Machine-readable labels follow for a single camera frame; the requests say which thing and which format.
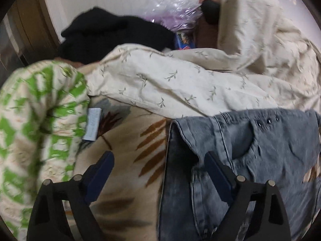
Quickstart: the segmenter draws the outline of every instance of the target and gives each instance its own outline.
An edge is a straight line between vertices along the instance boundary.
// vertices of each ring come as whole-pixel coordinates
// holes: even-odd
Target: plastic bag
[[[199,3],[190,0],[148,0],[138,15],[177,32],[193,29],[202,11]]]

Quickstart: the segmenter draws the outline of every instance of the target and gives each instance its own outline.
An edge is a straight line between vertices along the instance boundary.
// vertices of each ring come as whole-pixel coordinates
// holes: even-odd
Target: white fabric
[[[219,50],[118,46],[86,76],[89,95],[169,118],[278,106],[320,113],[320,52],[279,2],[221,2]]]

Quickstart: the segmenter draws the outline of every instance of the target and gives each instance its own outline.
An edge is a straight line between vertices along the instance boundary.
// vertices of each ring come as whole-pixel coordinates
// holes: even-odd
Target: leaf pattern fabric
[[[0,214],[25,240],[38,187],[69,180],[87,123],[84,75],[57,61],[16,70],[0,90]]]
[[[108,128],[107,131],[102,130],[95,142],[79,152],[75,174],[83,174],[110,147],[115,156],[106,186],[90,208],[106,240],[156,241],[157,204],[165,169],[169,120],[103,96],[92,98],[90,106],[101,107],[102,116],[108,120],[121,117],[113,126],[109,122],[102,125],[105,124],[102,118],[101,126]],[[66,215],[78,240],[72,213],[67,211]]]
[[[221,0],[218,49],[163,54],[124,44],[86,78],[90,95],[168,118],[277,107],[320,113],[320,60],[277,0]]]

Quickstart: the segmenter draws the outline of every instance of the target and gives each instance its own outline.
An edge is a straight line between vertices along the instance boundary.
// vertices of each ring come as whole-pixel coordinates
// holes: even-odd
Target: metal rivet
[[[42,182],[42,184],[44,184],[45,186],[47,186],[47,185],[49,185],[51,182],[52,182],[51,179],[47,178],[47,179],[45,179],[45,180]]]
[[[73,176],[73,180],[75,181],[80,181],[82,179],[82,175],[81,174],[77,174]]]
[[[270,179],[268,182],[267,182],[271,187],[274,187],[275,186],[275,182]]]
[[[245,181],[245,177],[242,176],[242,175],[238,175],[238,176],[236,177],[236,179],[237,179],[238,181],[240,181],[240,182],[244,182],[244,181]]]

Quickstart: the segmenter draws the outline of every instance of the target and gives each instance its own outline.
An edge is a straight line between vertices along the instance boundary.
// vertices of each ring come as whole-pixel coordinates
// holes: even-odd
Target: fabric tag
[[[82,139],[95,141],[97,139],[98,127],[100,122],[101,108],[89,108],[87,117],[86,134]]]

